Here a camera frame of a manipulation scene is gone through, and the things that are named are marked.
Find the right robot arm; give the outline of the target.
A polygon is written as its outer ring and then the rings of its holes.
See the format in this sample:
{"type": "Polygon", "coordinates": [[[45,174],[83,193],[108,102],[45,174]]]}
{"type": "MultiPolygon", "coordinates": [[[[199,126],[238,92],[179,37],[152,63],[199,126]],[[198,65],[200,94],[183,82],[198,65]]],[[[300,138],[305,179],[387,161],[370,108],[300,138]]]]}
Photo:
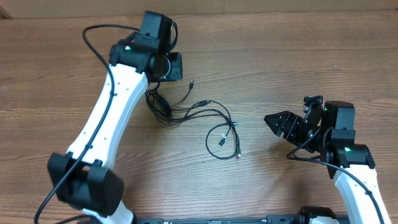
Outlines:
{"type": "Polygon", "coordinates": [[[304,117],[282,111],[265,116],[264,121],[276,136],[295,146],[287,153],[288,160],[326,166],[347,214],[336,215],[328,207],[304,206],[296,215],[269,215],[267,222],[390,223],[371,151],[355,142],[354,105],[306,96],[303,111],[304,117]]]}

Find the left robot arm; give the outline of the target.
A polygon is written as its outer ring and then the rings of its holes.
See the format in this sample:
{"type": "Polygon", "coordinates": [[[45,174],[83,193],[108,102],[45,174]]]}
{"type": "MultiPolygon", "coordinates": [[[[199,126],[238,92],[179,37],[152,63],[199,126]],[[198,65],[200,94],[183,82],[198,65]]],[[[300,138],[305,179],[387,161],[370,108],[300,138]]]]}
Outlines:
{"type": "Polygon", "coordinates": [[[65,154],[50,156],[51,195],[94,223],[135,221],[123,204],[124,182],[114,173],[114,162],[129,118],[149,84],[182,78],[182,56],[174,51],[177,37],[175,21],[146,11],[141,26],[132,27],[111,47],[103,89],[81,133],[65,154]]]}

